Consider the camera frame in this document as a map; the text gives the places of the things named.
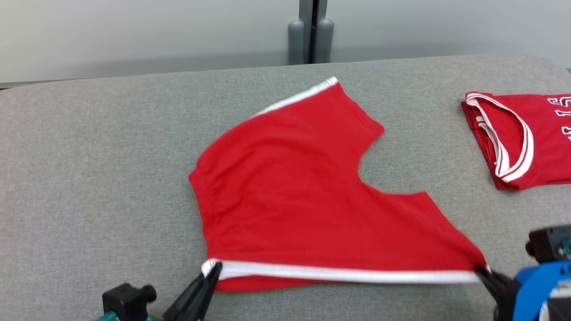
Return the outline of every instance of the clothing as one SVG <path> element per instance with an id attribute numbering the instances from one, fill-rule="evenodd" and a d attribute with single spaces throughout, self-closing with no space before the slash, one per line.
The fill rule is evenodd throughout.
<path id="1" fill-rule="evenodd" d="M 571 183 L 571 94 L 471 91 L 462 107 L 498 189 Z"/>
<path id="2" fill-rule="evenodd" d="M 426 192 L 359 178 L 384 131 L 336 78 L 267 107 L 217 139 L 189 180 L 218 289 L 301 284 L 477 282 L 480 250 Z"/>

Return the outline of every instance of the folded red jersey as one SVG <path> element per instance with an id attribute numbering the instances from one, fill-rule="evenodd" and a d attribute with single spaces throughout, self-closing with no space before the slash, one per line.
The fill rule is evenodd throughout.
<path id="1" fill-rule="evenodd" d="M 462 107 L 498 189 L 571 183 L 571 94 L 471 91 Z"/>
<path id="2" fill-rule="evenodd" d="M 264 109 L 217 139 L 189 179 L 217 288 L 315 282 L 477 282 L 480 250 L 426 192 L 383 193 L 359 178 L 383 133 L 337 79 Z"/>

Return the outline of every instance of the white trim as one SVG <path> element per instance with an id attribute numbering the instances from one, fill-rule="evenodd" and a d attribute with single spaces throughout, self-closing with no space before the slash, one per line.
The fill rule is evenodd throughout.
<path id="1" fill-rule="evenodd" d="M 324 82 L 320 83 L 319 85 L 313 86 L 306 91 L 302 91 L 299 94 L 293 95 L 293 96 L 286 98 L 282 101 L 279 101 L 279 102 L 276 102 L 274 104 L 269 105 L 268 107 L 264 108 L 262 111 L 255 114 L 254 117 L 256 117 L 258 115 L 265 114 L 267 112 L 270 112 L 270 111 L 273 111 L 276 109 L 280 109 L 282 107 L 285 107 L 287 105 L 291 105 L 291 104 L 296 103 L 298 101 L 302 101 L 303 99 L 306 99 L 308 97 L 316 95 L 316 94 L 324 91 L 325 89 L 334 86 L 338 82 L 339 81 L 337 81 L 337 78 L 335 78 L 335 77 L 328 78 Z"/>
<path id="2" fill-rule="evenodd" d="M 350 268 L 295 266 L 219 259 L 207 259 L 202 264 L 202 274 L 208 275 L 216 262 L 222 262 L 219 280 L 241 276 L 273 276 L 277 278 L 322 280 L 358 283 L 478 283 L 474 272 L 461 270 L 446 271 L 372 271 Z"/>
<path id="3" fill-rule="evenodd" d="M 501 143 L 496 131 L 492 126 L 491 121 L 489 120 L 488 116 L 486 115 L 485 111 L 482 109 L 476 98 L 485 99 L 494 104 L 496 107 L 509 111 L 521 123 L 522 128 L 524 130 L 524 141 L 522 143 L 521 154 L 517 162 L 512 167 L 509 167 L 509 156 L 504 148 L 504 145 Z M 490 132 L 492 133 L 492 136 L 490 136 L 490 138 L 492 139 L 492 141 L 495 139 L 500 148 L 500 154 L 499 155 L 496 154 L 497 158 L 496 171 L 495 171 L 496 176 L 498 176 L 504 182 L 511 182 L 514 179 L 522 177 L 529 170 L 533 160 L 533 151 L 534 151 L 533 134 L 529 126 L 513 110 L 507 108 L 497 100 L 488 97 L 486 95 L 482 95 L 480 93 L 467 94 L 466 103 L 480 110 L 480 113 L 484 118 L 484 122 L 488 126 L 489 131 L 487 130 L 486 132 L 488 134 Z"/>

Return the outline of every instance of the red garment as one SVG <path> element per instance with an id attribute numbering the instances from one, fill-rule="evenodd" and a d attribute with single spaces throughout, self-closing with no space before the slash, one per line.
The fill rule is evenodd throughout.
<path id="1" fill-rule="evenodd" d="M 330 78 L 223 134 L 189 176 L 208 247 L 203 273 L 222 261 L 217 288 L 228 291 L 477 282 L 482 253 L 426 192 L 384 193 L 359 178 L 383 131 Z"/>
<path id="2" fill-rule="evenodd" d="M 471 91 L 462 107 L 499 190 L 571 183 L 571 94 Z"/>

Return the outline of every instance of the white armhole trim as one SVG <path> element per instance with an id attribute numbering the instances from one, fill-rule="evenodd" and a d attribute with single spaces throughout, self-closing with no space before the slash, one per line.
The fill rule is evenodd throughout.
<path id="1" fill-rule="evenodd" d="M 293 95 L 293 96 L 286 98 L 282 101 L 279 101 L 279 102 L 276 102 L 274 104 L 269 105 L 268 107 L 264 108 L 262 111 L 255 114 L 254 117 L 256 117 L 258 115 L 265 114 L 265 113 L 270 112 L 272 110 L 280 109 L 282 107 L 285 107 L 287 105 L 291 105 L 291 104 L 296 103 L 298 101 L 302 101 L 303 99 L 306 99 L 308 97 L 316 95 L 316 94 L 324 91 L 325 89 L 334 86 L 338 82 L 339 81 L 337 81 L 337 78 L 335 78 L 335 77 L 328 78 L 327 80 L 320 83 L 319 85 L 313 86 L 306 91 L 302 91 L 299 94 Z"/>
<path id="2" fill-rule="evenodd" d="M 506 149 L 504 148 L 504 145 L 501 143 L 496 131 L 494 130 L 494 127 L 492 126 L 491 121 L 486 115 L 486 112 L 482 109 L 476 98 L 485 99 L 490 103 L 494 104 L 496 107 L 509 111 L 521 123 L 521 126 L 524 129 L 524 141 L 522 143 L 521 154 L 517 162 L 512 167 L 509 167 L 509 156 Z M 479 93 L 468 94 L 466 96 L 466 103 L 480 110 L 485 126 L 487 128 L 482 125 L 480 125 L 480 127 L 486 130 L 492 142 L 495 140 L 496 144 L 498 145 L 498 148 L 500 149 L 500 152 L 496 153 L 496 161 L 497 161 L 496 171 L 495 171 L 496 176 L 499 177 L 504 182 L 511 182 L 514 179 L 522 177 L 529 170 L 533 160 L 533 150 L 534 150 L 533 134 L 529 126 L 513 110 L 507 108 L 497 100 L 490 98 L 486 95 L 482 95 Z"/>
<path id="3" fill-rule="evenodd" d="M 272 276 L 276 278 L 322 280 L 332 282 L 358 283 L 478 283 L 474 272 L 461 270 L 446 271 L 374 271 L 350 268 L 294 266 L 231 260 L 207 259 L 202 264 L 202 274 L 210 273 L 216 262 L 222 262 L 219 280 L 241 276 Z"/>

